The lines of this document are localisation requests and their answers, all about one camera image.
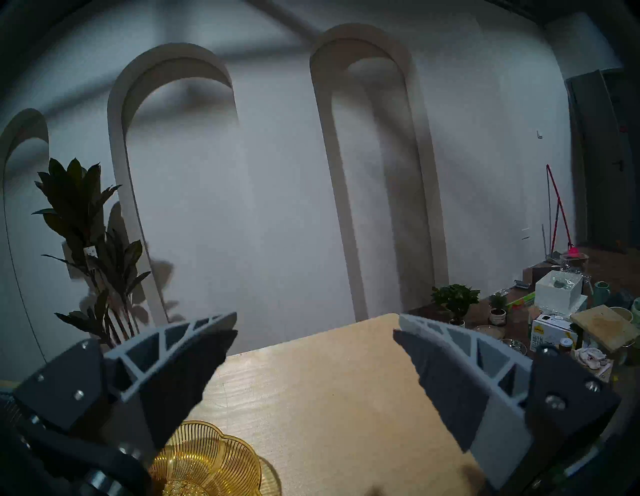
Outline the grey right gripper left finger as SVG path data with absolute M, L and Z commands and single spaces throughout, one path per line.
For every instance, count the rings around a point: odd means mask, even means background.
M 69 437 L 158 451 L 190 411 L 235 341 L 237 313 L 143 331 L 103 353 L 87 338 L 13 390 L 27 418 Z

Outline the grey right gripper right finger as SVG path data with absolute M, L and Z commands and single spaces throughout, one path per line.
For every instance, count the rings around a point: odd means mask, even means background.
M 533 359 L 482 333 L 410 314 L 393 339 L 491 489 L 542 489 L 599 439 L 621 398 L 568 353 Z

